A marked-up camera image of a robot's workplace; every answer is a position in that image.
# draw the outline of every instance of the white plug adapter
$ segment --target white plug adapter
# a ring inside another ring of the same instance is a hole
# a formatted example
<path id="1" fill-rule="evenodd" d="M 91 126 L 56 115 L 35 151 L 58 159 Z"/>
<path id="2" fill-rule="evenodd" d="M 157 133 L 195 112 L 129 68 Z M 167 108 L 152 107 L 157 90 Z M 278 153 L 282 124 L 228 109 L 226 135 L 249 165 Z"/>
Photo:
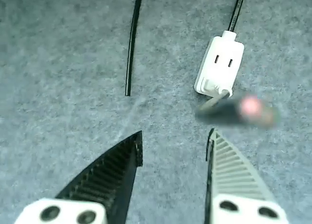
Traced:
<path id="1" fill-rule="evenodd" d="M 242 61 L 244 45 L 235 41 L 236 33 L 224 31 L 214 37 L 205 52 L 194 84 L 197 93 L 217 97 L 223 90 L 230 96 Z"/>

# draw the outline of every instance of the white mount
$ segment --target white mount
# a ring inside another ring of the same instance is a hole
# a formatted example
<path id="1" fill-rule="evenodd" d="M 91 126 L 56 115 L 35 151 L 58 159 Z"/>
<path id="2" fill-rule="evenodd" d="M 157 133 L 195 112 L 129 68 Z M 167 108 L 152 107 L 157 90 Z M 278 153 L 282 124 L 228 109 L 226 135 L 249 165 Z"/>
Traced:
<path id="1" fill-rule="evenodd" d="M 211 224 L 289 224 L 253 165 L 216 130 L 213 141 Z"/>
<path id="2" fill-rule="evenodd" d="M 224 31 L 214 37 L 205 52 L 194 84 L 197 93 L 217 97 L 222 90 L 230 96 L 242 61 L 244 45 L 235 41 L 236 33 Z"/>
<path id="3" fill-rule="evenodd" d="M 107 217 L 96 202 L 41 199 L 26 206 L 14 224 L 107 224 Z"/>

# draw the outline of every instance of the black wire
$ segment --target black wire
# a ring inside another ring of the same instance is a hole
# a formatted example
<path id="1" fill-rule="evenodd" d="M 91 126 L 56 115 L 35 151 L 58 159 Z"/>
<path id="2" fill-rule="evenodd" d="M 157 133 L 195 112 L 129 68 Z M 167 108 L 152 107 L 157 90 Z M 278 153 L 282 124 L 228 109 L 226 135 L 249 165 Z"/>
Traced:
<path id="1" fill-rule="evenodd" d="M 137 32 L 137 21 L 140 13 L 140 6 L 142 0 L 136 0 L 135 8 L 133 11 L 131 30 L 130 30 L 130 40 L 129 40 L 129 50 L 128 50 L 128 62 L 127 62 L 127 74 L 126 74 L 126 96 L 131 94 L 131 76 L 132 76 L 132 64 L 133 64 L 133 54 L 135 49 L 136 32 Z"/>
<path id="2" fill-rule="evenodd" d="M 242 7 L 243 1 L 244 0 L 237 0 L 236 1 L 235 9 L 234 9 L 233 14 L 232 14 L 232 18 L 231 18 L 231 21 L 230 21 L 230 25 L 229 25 L 228 31 L 234 32 L 234 28 L 236 26 L 237 19 L 238 19 L 239 12 L 240 12 L 240 9 Z"/>

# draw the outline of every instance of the gray carpet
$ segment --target gray carpet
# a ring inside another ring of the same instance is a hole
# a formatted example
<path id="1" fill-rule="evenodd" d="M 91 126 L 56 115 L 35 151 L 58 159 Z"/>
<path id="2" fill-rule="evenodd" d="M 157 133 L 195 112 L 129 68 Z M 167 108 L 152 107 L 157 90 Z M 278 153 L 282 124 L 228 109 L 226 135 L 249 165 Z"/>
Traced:
<path id="1" fill-rule="evenodd" d="M 312 0 L 245 0 L 234 93 L 275 102 L 271 131 L 218 127 L 259 170 L 292 224 L 312 219 Z M 235 0 L 143 0 L 124 96 L 134 0 L 0 0 L 0 220 L 56 195 L 102 152 L 143 130 L 128 222 L 200 224 L 212 125 L 193 90 Z"/>

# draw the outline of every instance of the white power outlet adapter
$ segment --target white power outlet adapter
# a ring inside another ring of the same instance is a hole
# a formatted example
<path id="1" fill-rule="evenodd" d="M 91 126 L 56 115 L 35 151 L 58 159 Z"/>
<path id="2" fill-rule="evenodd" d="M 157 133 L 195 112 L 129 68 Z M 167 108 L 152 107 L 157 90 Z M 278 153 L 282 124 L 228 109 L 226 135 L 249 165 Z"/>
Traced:
<path id="1" fill-rule="evenodd" d="M 244 53 L 244 45 L 235 41 L 236 33 L 224 31 L 214 37 L 205 52 L 194 89 L 197 93 L 217 97 L 223 90 L 233 94 L 232 88 Z"/>

